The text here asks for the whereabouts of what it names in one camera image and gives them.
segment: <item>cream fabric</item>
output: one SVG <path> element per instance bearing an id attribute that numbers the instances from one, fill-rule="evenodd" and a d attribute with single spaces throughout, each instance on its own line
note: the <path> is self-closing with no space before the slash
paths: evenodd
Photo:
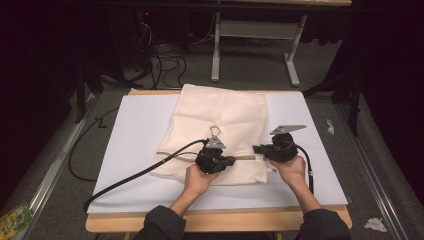
<path id="1" fill-rule="evenodd" d="M 267 163 L 262 158 L 255 159 L 252 146 L 259 144 L 267 115 L 266 98 L 262 94 L 185 84 L 153 164 L 192 141 L 210 138 L 210 127 L 217 126 L 221 130 L 218 138 L 226 146 L 224 156 L 252 160 L 236 160 L 234 166 L 227 167 L 212 184 L 265 183 Z M 183 152 L 197 154 L 202 147 L 203 144 L 198 143 Z M 152 173 L 183 181 L 186 168 L 195 159 L 195 154 L 184 154 Z"/>

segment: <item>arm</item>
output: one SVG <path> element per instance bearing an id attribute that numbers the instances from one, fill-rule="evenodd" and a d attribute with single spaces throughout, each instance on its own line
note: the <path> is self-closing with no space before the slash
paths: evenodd
<path id="1" fill-rule="evenodd" d="M 270 160 L 277 168 L 281 178 L 296 196 L 303 212 L 304 223 L 300 226 L 303 240 L 308 239 L 350 239 L 346 224 L 335 212 L 321 208 L 317 199 L 309 190 L 305 181 L 305 161 L 296 156 L 292 160 L 280 163 Z"/>
<path id="2" fill-rule="evenodd" d="M 184 190 L 169 208 L 158 206 L 147 213 L 144 228 L 133 238 L 142 240 L 179 240 L 184 235 L 188 208 L 209 188 L 219 173 L 205 174 L 196 164 L 186 170 Z"/>

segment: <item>dark jacket sleeve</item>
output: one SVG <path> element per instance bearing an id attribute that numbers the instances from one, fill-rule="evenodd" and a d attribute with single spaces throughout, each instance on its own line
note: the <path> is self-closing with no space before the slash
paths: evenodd
<path id="1" fill-rule="evenodd" d="M 303 215 L 300 226 L 302 240 L 345 240 L 351 239 L 349 228 L 336 212 L 316 209 Z"/>
<path id="2" fill-rule="evenodd" d="M 133 240 L 181 240 L 184 235 L 186 220 L 171 209 L 157 206 L 148 212 L 144 227 Z"/>

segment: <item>gray carpet floor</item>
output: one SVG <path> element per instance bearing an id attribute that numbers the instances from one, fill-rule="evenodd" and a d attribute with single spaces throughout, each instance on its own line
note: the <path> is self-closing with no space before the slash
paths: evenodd
<path id="1" fill-rule="evenodd" d="M 182 83 L 203 86 L 214 86 L 227 89 L 243 90 L 306 90 L 320 83 L 339 44 L 320 46 L 317 42 L 300 44 L 295 56 L 295 66 L 301 86 L 293 88 L 289 84 L 287 70 L 282 61 L 282 49 L 289 46 L 288 42 L 269 44 L 269 41 L 252 39 L 237 52 L 232 50 L 240 47 L 239 42 L 223 44 L 221 55 L 221 78 L 218 83 L 210 82 L 210 66 L 212 49 L 210 42 L 192 47 L 190 51 L 173 49 L 172 46 L 159 48 L 162 60 L 166 55 L 184 56 L 187 69 Z M 159 71 L 156 69 L 157 59 L 154 59 L 154 79 Z M 163 62 L 162 69 L 171 68 L 175 62 Z M 177 76 L 182 66 L 162 75 L 158 87 L 178 87 Z M 127 77 L 136 75 L 131 70 L 126 71 Z M 153 86 L 151 76 L 139 81 L 146 88 Z M 91 111 L 86 116 L 84 132 L 96 117 L 99 117 L 114 107 L 119 107 L 123 95 L 129 89 L 117 85 L 104 83 L 105 91 L 96 98 Z M 395 236 L 394 231 L 379 232 L 364 228 L 370 218 L 383 218 L 384 214 L 376 197 L 376 191 L 367 177 L 363 165 L 363 153 L 358 152 L 357 141 L 362 143 L 365 155 L 371 160 L 373 169 L 378 176 L 387 197 L 393 204 L 397 217 L 409 239 L 424 239 L 422 206 L 416 200 L 410 186 L 397 168 L 390 155 L 378 128 L 373 123 L 371 114 L 367 110 L 366 102 L 361 99 L 358 119 L 359 137 L 352 137 L 346 127 L 343 115 L 345 106 L 333 105 L 328 96 L 331 93 L 319 93 L 308 98 L 307 103 L 320 137 L 324 143 L 331 163 L 339 178 L 341 186 L 350 203 L 348 210 L 353 221 L 351 229 L 353 239 L 404 239 Z M 72 154 L 72 166 L 80 176 L 95 179 L 101 166 L 104 152 L 107 147 L 117 111 L 104 117 L 103 125 L 106 128 L 93 126 L 76 146 Z M 15 194 L 10 198 L 2 213 L 21 202 L 30 202 L 38 186 L 48 171 L 58 153 L 67 142 L 75 124 L 76 109 L 73 109 L 69 118 L 63 123 L 49 144 L 34 162 L 28 174 L 22 179 Z M 330 119 L 335 126 L 335 135 L 327 132 L 326 120 Z M 85 230 L 86 215 L 82 205 L 91 196 L 94 183 L 85 182 L 73 177 L 65 165 L 55 182 L 54 188 L 48 194 L 48 200 L 42 205 L 37 215 L 37 221 L 24 236 L 25 239 L 95 239 L 95 234 Z M 295 232 L 283 233 L 283 239 L 293 239 Z M 98 239 L 123 239 L 124 234 L 101 234 Z"/>

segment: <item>metal clip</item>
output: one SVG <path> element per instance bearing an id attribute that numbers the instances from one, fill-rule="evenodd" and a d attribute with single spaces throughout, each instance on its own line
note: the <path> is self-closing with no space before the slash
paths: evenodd
<path id="1" fill-rule="evenodd" d="M 306 125 L 280 125 L 270 132 L 271 135 L 278 135 L 293 132 L 299 129 L 306 128 Z"/>
<path id="2" fill-rule="evenodd" d="M 213 133 L 213 129 L 218 129 L 218 133 L 215 135 Z M 211 138 L 209 138 L 209 142 L 206 144 L 206 148 L 213 148 L 213 149 L 225 149 L 225 145 L 219 140 L 218 135 L 221 133 L 221 130 L 217 126 L 210 127 L 210 130 L 212 132 Z"/>

